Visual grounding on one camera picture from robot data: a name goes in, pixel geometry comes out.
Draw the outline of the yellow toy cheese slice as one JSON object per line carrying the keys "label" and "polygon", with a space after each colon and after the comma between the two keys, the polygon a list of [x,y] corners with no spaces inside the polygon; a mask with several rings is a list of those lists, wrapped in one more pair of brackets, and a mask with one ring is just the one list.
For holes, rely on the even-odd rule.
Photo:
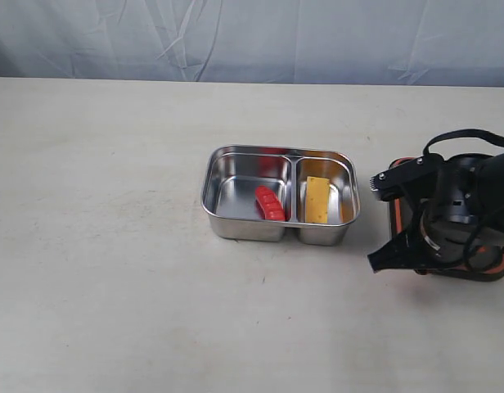
{"label": "yellow toy cheese slice", "polygon": [[327,178],[308,176],[305,194],[305,221],[311,224],[328,222],[330,181]]}

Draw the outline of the red toy sausage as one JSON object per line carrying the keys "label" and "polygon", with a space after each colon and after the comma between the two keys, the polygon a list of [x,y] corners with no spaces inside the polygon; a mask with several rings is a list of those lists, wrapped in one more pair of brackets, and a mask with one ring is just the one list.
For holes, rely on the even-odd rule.
{"label": "red toy sausage", "polygon": [[266,186],[258,186],[254,191],[255,202],[263,219],[285,221],[286,214],[277,194]]}

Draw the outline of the stainless steel lunch box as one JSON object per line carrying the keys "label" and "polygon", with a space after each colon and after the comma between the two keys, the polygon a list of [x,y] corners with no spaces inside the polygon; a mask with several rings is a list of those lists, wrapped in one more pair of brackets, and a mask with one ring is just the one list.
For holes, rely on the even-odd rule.
{"label": "stainless steel lunch box", "polygon": [[[308,176],[330,181],[326,224],[305,221]],[[285,221],[262,218],[254,196],[258,186],[277,194]],[[220,147],[212,153],[201,205],[220,237],[278,242],[293,228],[302,243],[316,246],[340,242],[361,209],[355,169],[347,156],[334,151],[246,145]]]}

